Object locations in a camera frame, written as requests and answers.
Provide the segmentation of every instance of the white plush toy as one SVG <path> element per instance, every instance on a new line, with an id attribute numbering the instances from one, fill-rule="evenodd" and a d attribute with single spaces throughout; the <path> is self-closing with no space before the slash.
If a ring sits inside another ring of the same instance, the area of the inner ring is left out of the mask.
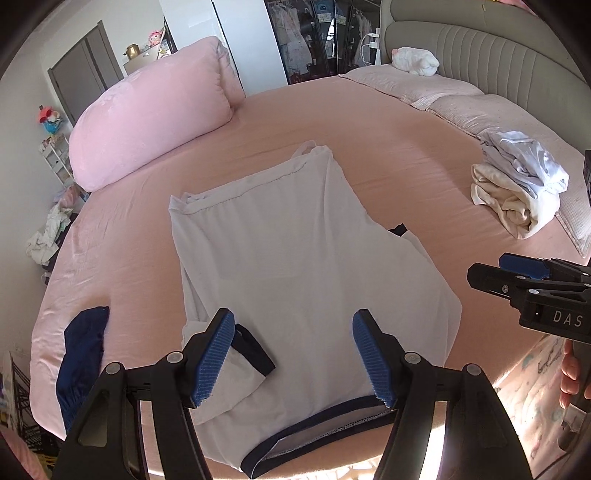
<path id="1" fill-rule="evenodd" d="M 428 50 L 402 47 L 392 50 L 392 66 L 415 75 L 430 77 L 439 68 L 439 61 Z"/>

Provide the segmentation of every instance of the pile of clothes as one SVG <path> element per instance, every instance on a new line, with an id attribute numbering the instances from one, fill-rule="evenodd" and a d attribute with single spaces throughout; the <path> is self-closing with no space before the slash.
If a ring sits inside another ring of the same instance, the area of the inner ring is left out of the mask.
<path id="1" fill-rule="evenodd" d="M 484 162 L 472 166 L 472 201 L 488 205 L 516 239 L 552 220 L 569 174 L 537 140 L 522 132 L 480 134 Z"/>
<path id="2" fill-rule="evenodd" d="M 53 269 L 56 253 L 60 249 L 67 228 L 77 216 L 72 214 L 72 211 L 79 197 L 78 185 L 74 184 L 63 190 L 54 200 L 57 203 L 49 210 L 43 231 L 35 232 L 27 240 L 27 255 L 45 270 Z"/>

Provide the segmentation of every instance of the finger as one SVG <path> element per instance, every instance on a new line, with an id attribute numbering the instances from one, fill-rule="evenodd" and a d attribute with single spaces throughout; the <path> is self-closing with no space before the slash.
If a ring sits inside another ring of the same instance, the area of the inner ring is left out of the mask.
<path id="1" fill-rule="evenodd" d="M 573 380 L 572 378 L 567 377 L 566 375 L 562 376 L 562 382 L 560 383 L 560 389 L 564 393 L 568 393 L 569 395 L 576 395 L 579 393 L 579 382 Z"/>
<path id="2" fill-rule="evenodd" d="M 572 355 L 566 355 L 562 359 L 562 373 L 572 380 L 577 380 L 581 373 L 581 364 Z"/>
<path id="3" fill-rule="evenodd" d="M 570 395 L 568 393 L 560 392 L 560 406 L 567 408 L 570 405 Z"/>
<path id="4" fill-rule="evenodd" d="M 571 355 L 573 353 L 573 341 L 566 340 L 563 346 L 563 351 L 565 355 Z"/>

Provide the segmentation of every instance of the cream towel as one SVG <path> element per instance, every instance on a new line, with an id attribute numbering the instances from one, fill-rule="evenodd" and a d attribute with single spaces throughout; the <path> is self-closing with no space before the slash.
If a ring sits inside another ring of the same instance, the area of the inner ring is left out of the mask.
<path id="1" fill-rule="evenodd" d="M 488 205 L 516 239 L 531 237 L 552 220 L 560 207 L 557 193 L 546 190 L 533 198 L 506 174 L 488 163 L 472 166 L 472 201 Z"/>

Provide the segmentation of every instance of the blue gripper pad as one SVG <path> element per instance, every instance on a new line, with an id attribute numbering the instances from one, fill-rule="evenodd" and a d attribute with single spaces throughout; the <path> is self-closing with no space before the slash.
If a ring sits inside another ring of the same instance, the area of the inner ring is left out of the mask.
<path id="1" fill-rule="evenodd" d="M 195 407 L 212 394 L 213 386 L 216 384 L 217 376 L 222 369 L 223 361 L 230 350 L 234 338 L 234 315 L 228 312 L 220 322 L 216 333 L 203 354 L 195 370 L 195 390 L 191 399 Z"/>
<path id="2" fill-rule="evenodd" d="M 390 368 L 359 313 L 353 316 L 353 338 L 374 388 L 375 396 L 382 400 L 386 407 L 392 408 L 396 396 L 392 391 Z"/>
<path id="3" fill-rule="evenodd" d="M 499 259 L 499 267 L 503 270 L 508 270 L 535 280 L 543 280 L 550 276 L 550 270 L 548 270 L 542 260 L 537 258 L 503 254 Z"/>

